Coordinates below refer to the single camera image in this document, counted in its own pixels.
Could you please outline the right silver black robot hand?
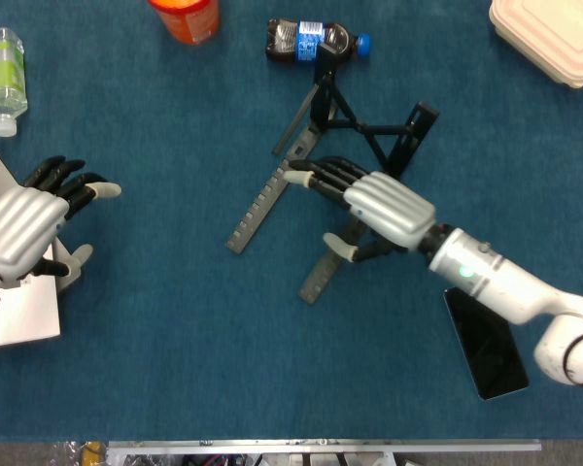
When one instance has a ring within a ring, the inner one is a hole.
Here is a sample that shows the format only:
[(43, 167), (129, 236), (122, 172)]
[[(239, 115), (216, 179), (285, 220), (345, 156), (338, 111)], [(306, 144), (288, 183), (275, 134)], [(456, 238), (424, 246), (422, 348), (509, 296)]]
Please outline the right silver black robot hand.
[(377, 239), (362, 247), (334, 233), (323, 235), (330, 250), (349, 262), (416, 250), (436, 224), (429, 201), (391, 176), (369, 172), (344, 157), (293, 160), (284, 180), (319, 192), (376, 233)]

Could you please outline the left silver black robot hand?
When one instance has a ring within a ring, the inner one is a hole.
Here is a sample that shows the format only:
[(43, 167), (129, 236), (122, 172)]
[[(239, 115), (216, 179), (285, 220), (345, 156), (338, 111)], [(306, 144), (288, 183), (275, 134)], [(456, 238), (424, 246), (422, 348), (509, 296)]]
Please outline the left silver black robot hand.
[(67, 278), (78, 261), (44, 257), (63, 225), (97, 199), (120, 196), (121, 188), (95, 173), (83, 173), (85, 162), (50, 157), (0, 196), (0, 288), (25, 277)]

